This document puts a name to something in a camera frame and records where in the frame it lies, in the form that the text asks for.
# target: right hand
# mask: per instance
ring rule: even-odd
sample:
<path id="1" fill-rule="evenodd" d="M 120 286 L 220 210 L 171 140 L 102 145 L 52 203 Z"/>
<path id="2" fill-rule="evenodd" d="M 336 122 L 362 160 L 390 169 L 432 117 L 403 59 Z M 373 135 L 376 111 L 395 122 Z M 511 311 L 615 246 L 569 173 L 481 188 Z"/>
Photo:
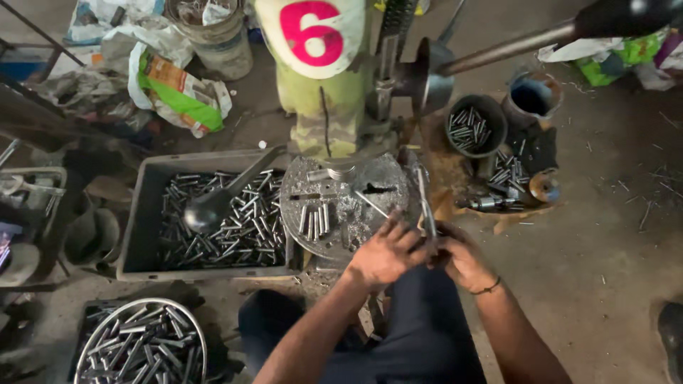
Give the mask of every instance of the right hand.
<path id="1" fill-rule="evenodd" d="M 438 238 L 438 256 L 446 258 L 448 276 L 472 293 L 496 284 L 497 275 L 479 259 L 481 249 L 464 230 L 443 221 L 436 228 L 444 234 Z"/>

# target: left hand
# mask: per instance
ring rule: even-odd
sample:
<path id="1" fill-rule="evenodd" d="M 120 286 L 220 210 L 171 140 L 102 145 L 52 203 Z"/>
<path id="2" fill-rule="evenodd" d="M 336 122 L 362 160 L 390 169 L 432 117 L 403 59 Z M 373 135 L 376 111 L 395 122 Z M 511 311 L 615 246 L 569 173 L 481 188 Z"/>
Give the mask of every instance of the left hand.
<path id="1" fill-rule="evenodd" d="M 395 282 L 401 275 L 427 258 L 425 247 L 411 249 L 420 241 L 420 232 L 392 212 L 377 233 L 361 246 L 346 269 L 357 273 L 368 288 Z"/>

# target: wrist bracelet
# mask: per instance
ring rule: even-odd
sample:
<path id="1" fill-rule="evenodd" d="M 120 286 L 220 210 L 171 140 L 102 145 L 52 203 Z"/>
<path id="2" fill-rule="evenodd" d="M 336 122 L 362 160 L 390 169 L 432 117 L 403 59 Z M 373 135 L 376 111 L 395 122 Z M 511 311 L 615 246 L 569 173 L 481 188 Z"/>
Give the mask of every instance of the wrist bracelet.
<path id="1" fill-rule="evenodd" d="M 493 290 L 493 288 L 496 288 L 498 286 L 498 284 L 501 283 L 501 280 L 502 280 L 501 277 L 498 276 L 498 279 L 496 279 L 496 282 L 492 286 L 490 286 L 488 288 L 484 288 L 483 290 L 480 290 L 479 292 L 472 292 L 472 294 L 490 293 Z"/>

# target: concrete floor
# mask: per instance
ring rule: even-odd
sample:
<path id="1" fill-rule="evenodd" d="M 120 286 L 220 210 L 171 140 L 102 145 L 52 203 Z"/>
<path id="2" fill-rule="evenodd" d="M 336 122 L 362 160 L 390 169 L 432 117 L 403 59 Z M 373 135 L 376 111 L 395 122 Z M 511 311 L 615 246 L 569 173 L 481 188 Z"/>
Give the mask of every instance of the concrete floor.
<path id="1" fill-rule="evenodd" d="M 30 9 L 36 6 L 30 2 L 24 4 L 23 11 L 41 27 L 65 31 L 73 2 L 40 3 L 45 8 Z M 412 59 L 411 53 L 422 36 L 438 35 L 454 3 L 432 1 L 430 12 L 415 21 L 404 59 Z M 449 45 L 456 55 L 469 53 L 571 17 L 586 3 L 471 1 Z M 49 12 L 52 8 L 66 17 L 57 22 L 56 13 Z M 10 36 L 16 33 L 13 25 L 10 28 L 4 23 L 5 16 L 0 22 L 0 28 Z M 187 132 L 174 133 L 179 138 L 164 147 L 165 151 L 256 148 L 259 140 L 274 145 L 288 138 L 293 123 L 284 120 L 277 110 L 273 61 L 263 46 L 254 47 L 254 53 L 256 65 L 251 74 L 228 85 L 238 94 L 227 128 L 201 140 Z M 538 64 L 532 55 L 526 55 L 461 74 L 453 99 L 473 92 L 504 90 L 505 82 L 525 66 Z M 555 64 L 545 69 L 565 83 L 564 105 L 553 119 L 559 128 L 557 160 L 565 204 L 528 220 L 535 225 L 515 225 L 498 236 L 492 234 L 493 222 L 475 217 L 459 218 L 458 225 L 482 243 L 491 264 L 505 278 L 576 383 L 666 383 L 665 357 L 653 319 L 662 300 L 683 290 L 683 260 L 676 251 L 683 247 L 683 221 L 678 197 L 648 172 L 663 165 L 683 171 L 683 159 L 676 155 L 683 151 L 683 132 L 660 114 L 683 120 L 683 95 L 680 90 L 639 91 L 628 79 L 593 92 L 574 68 Z M 640 197 L 625 204 L 634 196 L 658 202 L 642 233 L 639 223 L 647 204 Z M 302 275 L 302 279 L 301 286 L 293 280 L 211 281 L 196 285 L 208 307 L 219 314 L 215 321 L 228 338 L 236 326 L 236 308 L 245 299 L 240 292 L 276 286 L 290 293 L 308 294 L 313 301 L 321 293 L 319 277 L 311 281 Z M 44 308 L 33 328 L 34 344 L 46 347 L 42 350 L 46 357 L 68 349 L 84 301 L 118 297 L 145 285 L 108 283 L 77 275 L 57 292 L 39 295 Z M 486 376 L 490 383 L 501 383 L 471 299 L 464 295 L 463 301 Z"/>

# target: number 6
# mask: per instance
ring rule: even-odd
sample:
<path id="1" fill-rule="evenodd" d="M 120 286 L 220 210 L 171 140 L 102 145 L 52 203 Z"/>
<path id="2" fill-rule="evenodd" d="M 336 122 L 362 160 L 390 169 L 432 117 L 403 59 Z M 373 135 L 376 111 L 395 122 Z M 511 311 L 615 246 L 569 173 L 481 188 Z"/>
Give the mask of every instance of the number 6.
<path id="1" fill-rule="evenodd" d="M 344 39 L 342 34 L 326 25 L 314 25 L 301 30 L 301 19 L 307 14 L 314 14 L 318 20 L 339 16 L 334 5 L 324 1 L 301 1 L 285 6 L 280 11 L 280 25 L 290 50 L 305 64 L 314 67 L 328 66 L 342 56 Z M 311 56 L 306 51 L 306 41 L 312 38 L 322 39 L 325 52 L 319 56 Z"/>

